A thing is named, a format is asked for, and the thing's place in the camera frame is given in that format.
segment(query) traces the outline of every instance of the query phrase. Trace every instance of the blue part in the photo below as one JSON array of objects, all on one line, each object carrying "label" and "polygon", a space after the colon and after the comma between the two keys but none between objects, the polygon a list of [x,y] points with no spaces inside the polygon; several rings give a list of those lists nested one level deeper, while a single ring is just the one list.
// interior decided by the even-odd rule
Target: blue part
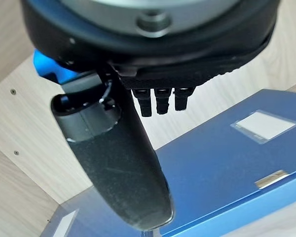
[{"label": "blue part", "polygon": [[55,60],[45,56],[38,50],[34,52],[34,67],[38,75],[48,80],[54,81],[56,77],[56,83],[63,85],[72,81],[79,73],[68,70],[61,67],[55,62]]},{"label": "blue part", "polygon": [[259,109],[296,121],[296,93],[262,90],[157,151],[176,209],[163,237],[221,236],[296,201],[296,127],[260,145],[230,126]]}]

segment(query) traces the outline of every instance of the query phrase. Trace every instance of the wooden panel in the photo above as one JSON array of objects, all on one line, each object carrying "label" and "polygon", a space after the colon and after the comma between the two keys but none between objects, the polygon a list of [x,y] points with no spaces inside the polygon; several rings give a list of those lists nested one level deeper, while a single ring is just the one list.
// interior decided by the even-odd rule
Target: wooden panel
[{"label": "wooden panel", "polygon": [[0,0],[0,81],[31,55],[18,0]]},{"label": "wooden panel", "polygon": [[32,58],[1,82],[0,150],[62,203],[89,188],[91,182],[50,112],[49,101],[58,93],[63,93],[60,86],[36,75]]},{"label": "wooden panel", "polygon": [[58,204],[0,152],[0,237],[38,237]]},{"label": "wooden panel", "polygon": [[296,202],[225,237],[296,237]]}]

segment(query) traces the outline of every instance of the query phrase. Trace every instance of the metal bolt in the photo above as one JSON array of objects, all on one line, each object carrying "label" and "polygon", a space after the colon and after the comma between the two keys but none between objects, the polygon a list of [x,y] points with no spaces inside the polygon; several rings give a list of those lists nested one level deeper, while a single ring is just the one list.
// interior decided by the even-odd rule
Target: metal bolt
[{"label": "metal bolt", "polygon": [[161,10],[143,11],[137,19],[137,31],[148,38],[158,38],[169,33],[171,17]]},{"label": "metal bolt", "polygon": [[12,95],[16,95],[16,90],[15,90],[15,89],[11,89],[11,90],[10,90],[10,93],[11,93]]}]

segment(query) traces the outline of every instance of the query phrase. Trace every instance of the screw head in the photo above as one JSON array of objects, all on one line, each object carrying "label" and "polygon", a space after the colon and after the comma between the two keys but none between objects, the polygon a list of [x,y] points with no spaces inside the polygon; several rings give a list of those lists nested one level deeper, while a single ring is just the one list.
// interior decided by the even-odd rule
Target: screw head
[{"label": "screw head", "polygon": [[16,95],[16,90],[15,90],[15,89],[11,89],[11,90],[10,90],[10,93],[11,93],[12,95]]}]

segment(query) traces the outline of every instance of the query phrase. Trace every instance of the wood grain surface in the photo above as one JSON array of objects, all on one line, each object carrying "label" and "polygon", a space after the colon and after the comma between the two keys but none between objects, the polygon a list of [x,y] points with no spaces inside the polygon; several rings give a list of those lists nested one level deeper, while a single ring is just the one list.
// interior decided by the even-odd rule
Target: wood grain surface
[{"label": "wood grain surface", "polygon": [[32,54],[19,0],[0,0],[0,82]]},{"label": "wood grain surface", "polygon": [[38,237],[58,207],[0,151],[0,237]]},{"label": "wood grain surface", "polygon": [[58,203],[91,182],[50,112],[61,87],[37,76],[32,58],[0,83],[0,150]]}]

